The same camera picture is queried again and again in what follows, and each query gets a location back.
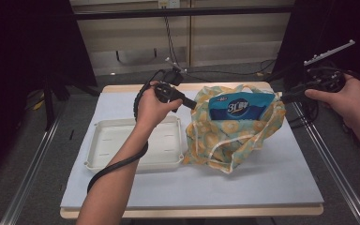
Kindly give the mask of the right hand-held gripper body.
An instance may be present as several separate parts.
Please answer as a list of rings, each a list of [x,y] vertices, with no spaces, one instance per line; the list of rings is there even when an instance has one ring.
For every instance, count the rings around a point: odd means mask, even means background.
[[[309,88],[317,88],[327,92],[338,92],[341,90],[345,84],[343,72],[332,62],[324,62],[323,59],[351,47],[354,43],[355,41],[350,39],[344,45],[320,54],[314,54],[311,59],[306,60],[304,67],[312,79],[311,82],[307,83]]]

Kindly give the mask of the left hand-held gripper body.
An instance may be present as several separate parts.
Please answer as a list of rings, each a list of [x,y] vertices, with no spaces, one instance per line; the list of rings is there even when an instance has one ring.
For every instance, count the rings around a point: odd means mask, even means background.
[[[177,99],[186,101],[186,97],[183,93],[176,89],[183,80],[183,75],[187,72],[174,63],[169,57],[165,59],[165,62],[172,66],[171,70],[163,73],[163,78],[155,85],[156,97],[163,103],[171,102]]]

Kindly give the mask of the lemon print fabric bag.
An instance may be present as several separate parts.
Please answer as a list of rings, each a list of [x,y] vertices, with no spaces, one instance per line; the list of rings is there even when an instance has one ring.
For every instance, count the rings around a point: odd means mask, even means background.
[[[274,94],[275,98],[259,120],[212,120],[209,99],[237,92]],[[234,88],[205,86],[195,101],[197,105],[186,128],[187,151],[183,162],[206,165],[224,173],[231,173],[252,151],[262,149],[263,141],[281,128],[286,112],[277,94],[245,84]]]

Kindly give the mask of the blue snack pouch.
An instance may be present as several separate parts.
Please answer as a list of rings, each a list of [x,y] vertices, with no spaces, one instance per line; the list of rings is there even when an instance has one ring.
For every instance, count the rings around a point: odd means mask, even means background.
[[[274,94],[237,92],[209,99],[212,120],[259,120],[274,100]]]

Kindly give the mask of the white plastic tray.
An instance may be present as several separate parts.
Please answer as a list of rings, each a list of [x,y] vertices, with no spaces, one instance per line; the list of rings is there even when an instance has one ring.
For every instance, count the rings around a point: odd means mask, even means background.
[[[135,124],[134,119],[102,120],[96,123],[84,166],[92,173],[104,169],[124,144]],[[148,150],[140,159],[137,172],[174,170],[183,158],[180,119],[169,115],[153,130]]]

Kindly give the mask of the person's left hand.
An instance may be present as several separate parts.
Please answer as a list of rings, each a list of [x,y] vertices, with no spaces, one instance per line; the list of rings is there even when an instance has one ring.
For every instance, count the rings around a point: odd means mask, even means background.
[[[152,131],[166,116],[175,109],[178,109],[182,99],[177,99],[169,103],[158,100],[155,94],[155,84],[157,81],[150,82],[150,87],[143,92],[138,106],[136,129]]]

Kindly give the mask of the person's right hand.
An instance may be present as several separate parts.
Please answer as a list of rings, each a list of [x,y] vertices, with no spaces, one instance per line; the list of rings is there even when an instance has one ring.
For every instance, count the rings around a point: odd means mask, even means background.
[[[344,87],[336,93],[308,89],[305,95],[329,105],[349,128],[360,133],[360,81],[349,74],[345,75],[345,81]]]

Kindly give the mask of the black curtain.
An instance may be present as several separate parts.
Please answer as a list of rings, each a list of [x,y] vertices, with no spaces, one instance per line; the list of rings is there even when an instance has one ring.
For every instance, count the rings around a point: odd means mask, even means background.
[[[360,74],[360,0],[295,0],[274,72],[290,89],[303,80],[305,61],[349,40],[355,44],[328,59]]]
[[[0,160],[22,120],[28,95],[97,84],[69,0],[0,0]]]

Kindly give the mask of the black horizontal bar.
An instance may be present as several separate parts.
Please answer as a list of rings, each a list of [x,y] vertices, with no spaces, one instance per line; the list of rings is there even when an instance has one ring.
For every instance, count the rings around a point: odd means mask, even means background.
[[[195,7],[146,9],[102,12],[79,12],[72,18],[80,20],[109,20],[109,19],[138,19],[157,17],[183,17],[183,16],[213,16],[237,14],[271,14],[292,12],[293,6],[261,6],[261,7]]]

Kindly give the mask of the wooden table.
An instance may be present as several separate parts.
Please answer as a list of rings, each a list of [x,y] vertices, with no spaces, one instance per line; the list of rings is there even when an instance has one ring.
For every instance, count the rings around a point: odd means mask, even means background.
[[[107,85],[103,88],[102,93],[138,93],[141,87],[142,84]],[[224,205],[216,207],[127,207],[123,218],[232,218],[272,216],[318,216],[323,213],[323,203],[246,206]],[[78,217],[79,211],[80,207],[61,207],[60,215],[62,218],[74,219]]]

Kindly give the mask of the black metal stand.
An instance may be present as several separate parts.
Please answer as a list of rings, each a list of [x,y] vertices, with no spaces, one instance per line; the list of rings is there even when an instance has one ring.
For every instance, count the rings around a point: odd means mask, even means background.
[[[53,109],[53,96],[56,96],[60,101],[66,101],[70,97],[70,93],[67,90],[67,85],[74,86],[75,88],[84,91],[85,93],[98,97],[99,91],[92,89],[86,84],[77,82],[76,80],[69,78],[64,75],[46,75],[44,78],[44,102],[45,102],[45,111],[47,117],[46,130],[49,130],[55,121],[55,114]]]

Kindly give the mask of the metal floor rail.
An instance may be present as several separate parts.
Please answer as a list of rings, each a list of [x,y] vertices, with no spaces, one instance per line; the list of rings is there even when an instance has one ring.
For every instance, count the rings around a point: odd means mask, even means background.
[[[324,164],[326,165],[328,171],[330,172],[334,182],[337,185],[338,190],[340,191],[343,199],[346,204],[352,211],[352,214],[356,218],[358,224],[360,225],[360,198],[357,193],[352,188],[348,179],[346,178],[343,171],[338,166],[335,158],[333,157],[329,147],[324,141],[322,135],[316,128],[316,126],[307,120],[306,115],[302,110],[301,103],[293,103],[293,108],[297,112],[297,115],[300,116],[304,129],[307,131],[309,138],[312,140],[314,146],[318,150]]]
[[[56,111],[56,117],[52,121],[52,125],[44,132],[43,138],[39,143],[37,151],[25,173],[25,176],[18,187],[14,197],[12,198],[6,213],[3,215],[0,225],[16,225],[19,216],[23,210],[23,206],[36,180],[41,164],[48,152],[50,145],[59,127],[63,113],[66,110],[67,103],[59,103]]]

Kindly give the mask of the white wall socket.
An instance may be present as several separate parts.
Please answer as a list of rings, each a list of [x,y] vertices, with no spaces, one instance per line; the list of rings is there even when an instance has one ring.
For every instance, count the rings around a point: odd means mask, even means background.
[[[159,8],[180,8],[180,0],[157,0]]]

